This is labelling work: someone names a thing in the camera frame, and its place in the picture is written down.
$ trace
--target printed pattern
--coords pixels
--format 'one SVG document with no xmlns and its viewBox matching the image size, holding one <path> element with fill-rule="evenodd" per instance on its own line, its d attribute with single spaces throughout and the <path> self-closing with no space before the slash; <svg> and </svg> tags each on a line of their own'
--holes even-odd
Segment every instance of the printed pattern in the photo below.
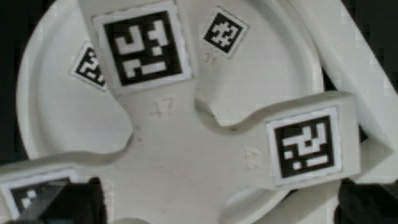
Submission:
<svg viewBox="0 0 398 224">
<path fill-rule="evenodd" d="M 330 118 L 275 129 L 282 178 L 334 166 Z"/>
<path fill-rule="evenodd" d="M 231 56 L 246 31 L 246 25 L 220 7 L 215 11 L 216 14 L 202 38 L 222 54 Z"/>
<path fill-rule="evenodd" d="M 99 70 L 99 62 L 95 58 L 94 49 L 88 43 L 85 43 L 78 59 L 72 66 L 72 75 L 87 81 L 99 89 L 104 90 L 104 79 Z"/>
<path fill-rule="evenodd" d="M 120 85 L 181 73 L 167 11 L 104 24 Z"/>
<path fill-rule="evenodd" d="M 266 123 L 275 185 L 341 171 L 337 108 L 323 108 Z"/>
<path fill-rule="evenodd" d="M 10 195 L 12 195 L 19 213 L 28 208 L 30 203 L 32 203 L 33 199 L 37 198 L 37 195 L 40 195 L 42 192 L 46 191 L 46 187 L 49 186 L 49 184 L 55 184 L 60 182 L 69 183 L 71 182 L 69 178 L 62 178 L 62 179 L 40 182 L 37 184 L 32 184 L 19 188 L 10 189 Z"/>
</svg>

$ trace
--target dark background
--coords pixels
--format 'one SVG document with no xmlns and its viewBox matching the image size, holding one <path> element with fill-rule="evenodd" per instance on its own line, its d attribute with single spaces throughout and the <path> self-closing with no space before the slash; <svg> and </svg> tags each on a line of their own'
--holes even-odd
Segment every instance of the dark background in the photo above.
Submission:
<svg viewBox="0 0 398 224">
<path fill-rule="evenodd" d="M 26 159 L 16 121 L 17 68 L 30 33 L 51 3 L 53 0 L 0 1 L 0 165 Z M 342 3 L 398 87 L 398 1 Z"/>
</svg>

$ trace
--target plastic surface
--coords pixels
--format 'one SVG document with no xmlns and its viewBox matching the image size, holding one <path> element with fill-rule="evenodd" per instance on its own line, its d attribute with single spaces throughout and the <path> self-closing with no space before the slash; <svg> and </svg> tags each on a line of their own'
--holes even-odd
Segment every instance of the plastic surface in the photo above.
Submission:
<svg viewBox="0 0 398 224">
<path fill-rule="evenodd" d="M 390 122 L 396 92 L 341 2 L 298 0 L 291 5 L 310 30 L 335 87 L 358 99 L 358 123 L 369 139 L 360 144 L 362 172 L 353 181 L 389 184 L 398 177 L 398 132 Z M 332 223 L 337 189 L 339 182 L 300 190 L 257 223 Z"/>
<path fill-rule="evenodd" d="M 129 1 L 115 1 L 111 4 L 106 1 L 95 3 L 97 7 L 83 8 L 88 20 L 90 15 L 119 10 L 127 5 L 133 7 Z M 243 7 L 239 4 L 245 3 L 238 1 L 216 2 L 245 22 L 250 22 L 254 17 L 257 19 L 266 17 L 261 20 L 266 21 L 264 24 L 250 23 L 248 25 L 252 30 L 261 29 L 259 27 L 268 28 L 264 33 L 270 33 L 264 38 L 255 38 L 257 33 L 255 31 L 250 33 L 248 30 L 231 60 L 218 57 L 206 47 L 199 47 L 195 38 L 200 35 L 191 29 L 199 24 L 206 24 L 206 12 L 211 13 L 216 5 L 199 1 L 177 1 L 177 3 L 184 9 L 179 11 L 183 12 L 181 17 L 186 18 L 181 23 L 193 80 L 149 89 L 138 94 L 117 96 L 135 125 L 133 144 L 124 151 L 106 157 L 76 152 L 17 164 L 17 171 L 1 170 L 1 182 L 10 181 L 16 176 L 23 178 L 26 175 L 46 173 L 51 169 L 72 167 L 79 176 L 97 175 L 113 184 L 110 191 L 117 194 L 111 195 L 108 202 L 113 223 L 191 223 L 195 221 L 209 224 L 252 223 L 278 203 L 286 191 L 264 190 L 271 188 L 270 179 L 264 178 L 264 174 L 270 175 L 271 171 L 270 163 L 266 163 L 270 161 L 268 148 L 261 135 L 264 127 L 259 124 L 248 125 L 252 121 L 246 116 L 273 103 L 319 92 L 321 85 L 316 83 L 321 83 L 321 75 L 316 52 L 303 25 L 296 22 L 300 21 L 298 16 L 284 1 L 255 1 L 255 4 Z M 270 61 L 250 52 L 257 52 L 259 55 L 270 53 L 266 57 Z M 284 63 L 271 61 L 277 54 L 289 55 Z M 296 105 L 296 102 L 291 101 L 286 105 Z M 245 125 L 248 125 L 246 129 L 234 129 Z M 334 186 L 332 183 L 302 190 L 282 202 L 289 204 L 282 204 L 275 215 L 271 212 L 271 216 L 264 219 L 273 220 L 275 223 L 287 223 L 280 220 L 310 223 L 321 220 L 319 217 L 328 217 L 325 213 L 335 205 Z M 319 197 L 312 197 L 316 193 L 305 194 L 305 192 L 314 192 L 314 189 L 319 190 Z M 296 206 L 300 207 L 307 197 L 314 198 L 314 201 L 300 211 Z"/>
<path fill-rule="evenodd" d="M 232 60 L 225 60 L 220 57 L 216 58 L 216 64 L 211 65 L 209 61 L 206 60 L 211 51 L 188 51 L 191 71 L 195 79 L 199 79 L 197 97 L 200 99 L 200 102 L 209 105 L 211 112 L 216 115 L 216 123 L 227 125 L 238 123 L 262 106 L 321 91 L 321 75 L 314 49 L 307 47 L 303 48 L 303 51 L 296 51 L 294 47 L 300 47 L 303 45 L 303 41 L 305 46 L 310 46 L 305 29 L 302 29 L 300 27 L 300 33 L 303 34 L 302 36 L 296 34 L 296 27 L 291 25 L 286 26 L 286 22 L 289 23 L 289 20 L 286 20 L 284 17 L 278 17 L 277 13 L 271 13 L 273 9 L 261 1 L 257 1 L 255 4 L 246 5 L 248 7 L 245 8 L 243 14 L 239 13 L 241 8 L 238 2 L 223 2 L 222 4 L 202 4 L 202 2 L 181 1 L 179 5 L 181 7 L 184 7 L 184 10 L 181 10 L 181 12 L 184 13 L 183 16 L 190 15 L 190 17 L 186 17 L 190 19 L 183 24 L 184 28 L 186 26 L 197 27 L 197 24 L 204 24 L 207 22 L 207 14 L 211 13 L 216 5 L 222 5 L 227 10 L 232 11 L 241 20 L 250 25 L 252 31 L 248 32 L 243 40 L 245 48 L 238 49 L 232 55 Z M 190 30 L 193 32 L 184 33 L 186 37 L 195 38 L 199 35 L 199 30 L 184 30 Z M 126 140 L 131 135 L 129 120 L 126 118 L 124 111 L 117 106 L 111 95 L 108 94 L 108 92 L 101 92 L 69 74 L 79 49 L 87 40 L 88 37 L 85 33 L 76 2 L 58 1 L 46 14 L 37 32 L 30 40 L 19 75 L 17 116 L 23 141 L 30 158 L 37 158 L 60 152 L 72 151 L 111 153 L 124 148 Z M 193 46 L 197 46 L 199 42 L 195 42 L 191 38 L 186 38 L 186 41 L 190 49 L 193 49 Z M 286 60 L 280 61 L 275 58 L 275 55 L 278 55 L 278 57 L 284 55 L 282 57 L 286 58 Z M 243 86 L 239 85 L 239 87 L 236 88 L 236 85 L 243 81 L 239 74 L 245 74 L 243 80 L 246 84 Z M 165 149 L 170 145 L 170 143 L 167 142 L 174 135 L 170 131 L 159 133 L 161 129 L 158 129 L 158 122 L 165 122 L 168 118 L 165 117 L 163 119 L 161 117 L 161 119 L 158 119 L 158 111 L 151 104 L 159 101 L 159 107 L 165 108 L 168 107 L 168 103 L 175 104 L 172 105 L 172 111 L 175 108 L 181 109 L 181 106 L 184 107 L 188 105 L 193 105 L 195 100 L 191 97 L 188 98 L 188 100 L 175 100 L 174 97 L 181 95 L 181 90 L 177 90 L 177 88 L 179 87 L 170 88 L 170 95 L 167 95 L 168 93 L 163 94 L 161 90 L 158 93 L 145 93 L 149 94 L 147 96 L 142 92 L 140 95 L 133 97 L 133 102 L 124 102 L 124 108 L 135 108 L 133 112 L 129 111 L 135 128 L 140 129 L 142 127 L 143 130 L 152 130 L 143 134 L 143 137 L 147 136 L 149 138 L 154 138 L 154 136 L 159 134 L 161 138 L 158 138 L 156 144 L 152 144 L 161 145 L 161 148 Z M 154 115 L 147 117 L 149 119 L 145 118 L 147 112 L 154 112 Z M 190 119 L 195 120 L 197 111 L 190 111 L 190 113 Z M 186 113 L 183 113 L 181 116 L 174 115 L 175 122 L 181 124 L 184 114 Z M 186 140 L 186 144 L 191 144 L 195 142 L 195 138 Z M 239 150 L 229 155 L 229 157 L 245 157 L 245 153 L 246 150 L 250 151 L 250 147 L 246 149 L 246 145 L 241 145 Z M 83 155 L 85 154 L 76 154 L 74 157 L 81 156 L 83 164 L 88 165 L 90 160 L 83 159 Z M 172 158 L 172 156 L 177 159 L 179 153 L 175 154 L 174 152 L 158 154 L 156 158 L 163 158 L 163 160 L 167 160 L 167 158 Z M 149 157 L 149 159 L 142 162 L 152 164 L 152 166 L 159 166 L 159 161 L 152 159 Z M 136 162 L 129 161 L 127 164 L 138 167 Z M 241 160 L 241 165 L 243 170 L 250 170 L 250 166 L 246 165 L 245 160 Z M 202 165 L 197 164 L 197 168 L 193 167 L 193 170 L 197 171 L 193 172 L 191 170 L 191 172 L 195 173 L 191 178 L 200 178 L 197 172 L 200 170 L 199 167 L 202 166 L 207 166 L 206 163 Z M 138 169 L 138 171 L 142 172 L 140 176 L 142 178 L 147 178 L 147 176 L 151 176 L 151 169 L 142 169 L 143 168 Z M 152 179 L 152 181 L 161 183 L 161 179 L 163 177 L 159 175 L 158 179 Z M 179 178 L 177 180 L 170 178 L 170 180 L 174 180 L 175 183 L 179 183 L 181 181 L 181 183 L 184 183 L 186 181 Z M 122 187 L 126 189 L 129 188 L 127 184 L 117 184 L 115 187 Z M 136 192 L 140 192 L 142 195 L 151 195 L 151 192 L 143 194 L 138 189 L 140 188 L 136 186 Z M 232 223 L 250 223 L 275 206 L 278 200 L 286 195 L 286 191 L 271 192 L 264 190 L 261 186 L 255 186 L 255 184 L 241 188 L 238 187 L 238 189 L 239 190 L 234 190 L 232 194 L 231 192 L 225 193 L 225 199 L 220 205 L 220 217 L 216 219 L 220 222 L 231 221 Z M 117 200 L 124 201 L 119 204 L 119 206 L 124 206 L 126 199 Z M 124 214 L 124 209 L 120 209 L 119 207 L 111 209 L 115 209 L 117 214 Z"/>
<path fill-rule="evenodd" d="M 37 25 L 17 80 L 17 119 L 28 157 L 120 150 L 131 135 L 126 112 L 111 95 L 72 75 L 88 41 L 74 1 L 60 1 Z"/>
</svg>

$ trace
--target white border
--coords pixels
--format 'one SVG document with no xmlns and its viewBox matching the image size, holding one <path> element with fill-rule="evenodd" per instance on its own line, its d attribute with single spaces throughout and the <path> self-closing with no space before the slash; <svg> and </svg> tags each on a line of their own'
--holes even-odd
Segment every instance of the white border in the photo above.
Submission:
<svg viewBox="0 0 398 224">
<path fill-rule="evenodd" d="M 56 170 L 56 171 L 42 172 L 37 174 L 30 174 L 24 178 L 17 178 L 10 180 L 8 182 L 1 183 L 0 188 L 1 188 L 3 198 L 5 198 L 5 202 L 8 206 L 10 216 L 14 219 L 19 217 L 19 211 L 16 207 L 14 197 L 10 194 L 10 189 L 24 187 L 32 184 L 39 184 L 51 180 L 62 179 L 65 177 L 71 178 L 72 183 L 79 182 L 76 171 L 71 168 Z"/>
<path fill-rule="evenodd" d="M 215 21 L 215 17 L 218 15 L 218 13 L 227 17 L 229 20 L 232 20 L 232 22 L 239 25 L 241 27 L 241 32 L 239 32 L 239 36 L 236 38 L 236 41 L 234 41 L 234 45 L 232 45 L 232 48 L 229 50 L 229 53 L 225 53 L 218 48 L 216 46 L 206 41 L 204 37 L 206 37 L 206 34 L 207 34 L 207 30 L 209 30 L 209 27 L 211 27 L 211 24 L 213 24 L 213 21 Z M 239 45 L 239 42 L 241 42 L 241 39 L 243 39 L 243 36 L 245 36 L 245 33 L 246 33 L 246 30 L 248 30 L 248 25 L 241 22 L 241 20 L 236 18 L 236 16 L 227 12 L 227 10 L 216 6 L 215 7 L 215 10 L 213 10 L 213 13 L 211 13 L 211 17 L 209 17 L 209 20 L 207 20 L 207 24 L 206 24 L 206 27 L 204 27 L 204 32 L 202 32 L 202 35 L 200 35 L 200 41 L 206 43 L 206 45 L 209 46 L 209 48 L 213 49 L 213 51 L 225 57 L 225 58 L 231 58 L 232 57 L 232 54 L 234 54 L 234 51 L 236 51 L 236 48 L 238 48 L 238 45 Z"/>
<path fill-rule="evenodd" d="M 83 83 L 87 83 L 90 86 L 94 86 L 95 88 L 99 88 L 99 90 L 101 91 L 104 91 L 106 90 L 106 82 L 104 82 L 104 85 L 103 86 L 99 86 L 79 74 L 76 74 L 76 69 L 78 69 L 78 65 L 79 65 L 79 61 L 81 61 L 81 59 L 83 59 L 83 55 L 85 55 L 85 51 L 87 51 L 87 49 L 88 48 L 92 48 L 92 50 L 94 50 L 94 47 L 92 47 L 92 44 L 90 44 L 90 42 L 88 41 L 85 41 L 85 43 L 83 43 L 83 47 L 81 47 L 81 49 L 79 49 L 79 52 L 78 52 L 78 57 L 76 57 L 76 59 L 74 59 L 74 63 L 72 63 L 72 68 L 71 68 L 71 75 L 72 75 L 72 77 L 76 77 L 81 81 L 83 81 Z"/>
<path fill-rule="evenodd" d="M 293 177 L 282 178 L 280 174 L 280 163 L 278 163 L 278 154 L 277 154 L 277 142 L 275 142 L 275 128 L 300 123 L 307 120 L 312 120 L 323 116 L 330 117 L 330 129 L 332 129 L 332 145 L 334 145 L 334 166 L 307 172 Z M 339 124 L 337 124 L 337 108 L 328 107 L 316 111 L 309 111 L 296 116 L 286 117 L 266 123 L 266 134 L 268 134 L 268 142 L 270 142 L 270 156 L 271 156 L 271 170 L 273 170 L 273 179 L 275 185 L 286 185 L 289 183 L 300 182 L 303 180 L 314 179 L 321 176 L 326 176 L 330 173 L 341 171 L 341 163 L 342 163 L 342 153 L 341 153 L 341 141 L 339 141 Z"/>
<path fill-rule="evenodd" d="M 186 55 L 186 48 L 184 48 L 184 39 L 181 34 L 181 24 L 177 20 L 177 10 L 175 10 L 175 4 L 174 1 L 165 1 L 149 5 L 143 5 L 142 7 L 133 7 L 122 11 L 115 11 L 104 15 L 99 15 L 92 18 L 94 23 L 94 29 L 95 29 L 95 35 L 99 38 L 99 46 L 101 46 L 101 53 L 103 58 L 106 61 L 106 72 L 110 74 L 117 74 L 115 64 L 113 64 L 113 55 L 110 51 L 108 46 L 108 38 L 104 34 L 103 25 L 108 22 L 117 22 L 120 20 L 131 19 L 138 16 L 149 15 L 152 13 L 167 11 L 168 13 L 168 19 L 170 19 L 170 28 L 172 28 L 172 35 L 174 35 L 174 41 L 175 41 L 175 48 L 177 48 L 177 59 L 181 63 L 181 73 L 177 75 L 167 76 L 163 78 L 158 78 L 154 80 L 149 80 L 142 83 L 131 84 L 127 86 L 120 85 L 119 81 L 119 75 L 113 75 L 108 77 L 108 80 L 111 81 L 111 88 L 115 91 L 115 94 L 122 95 L 131 92 L 136 92 L 147 88 L 154 88 L 165 84 L 170 84 L 177 81 L 183 81 L 191 78 L 191 71 L 188 66 L 188 55 Z"/>
</svg>

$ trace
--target black square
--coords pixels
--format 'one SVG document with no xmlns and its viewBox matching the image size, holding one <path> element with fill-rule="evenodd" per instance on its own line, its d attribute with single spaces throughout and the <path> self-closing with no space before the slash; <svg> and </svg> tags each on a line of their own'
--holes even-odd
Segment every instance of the black square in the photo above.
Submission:
<svg viewBox="0 0 398 224">
<path fill-rule="evenodd" d="M 243 27 L 218 12 L 204 35 L 207 43 L 229 54 L 236 45 Z"/>
<path fill-rule="evenodd" d="M 181 74 L 168 12 L 104 24 L 120 85 Z"/>
<path fill-rule="evenodd" d="M 275 143 L 282 178 L 334 167 L 328 116 L 275 128 Z"/>
<path fill-rule="evenodd" d="M 85 48 L 74 74 L 79 75 L 83 79 L 88 80 L 99 87 L 104 86 L 99 63 L 92 47 Z"/>
<path fill-rule="evenodd" d="M 33 200 L 33 198 L 28 197 L 28 191 L 32 190 L 37 195 L 42 194 L 42 192 L 46 191 L 46 187 L 49 186 L 49 184 L 55 184 L 56 182 L 58 183 L 71 183 L 71 180 L 69 180 L 69 178 L 60 178 L 56 180 L 40 182 L 37 184 L 30 184 L 23 187 L 17 187 L 17 188 L 10 189 L 10 195 L 12 195 L 12 198 L 14 198 L 14 203 L 16 203 L 16 208 L 17 208 L 19 213 L 26 209 L 24 205 L 23 205 L 23 199 Z"/>
</svg>

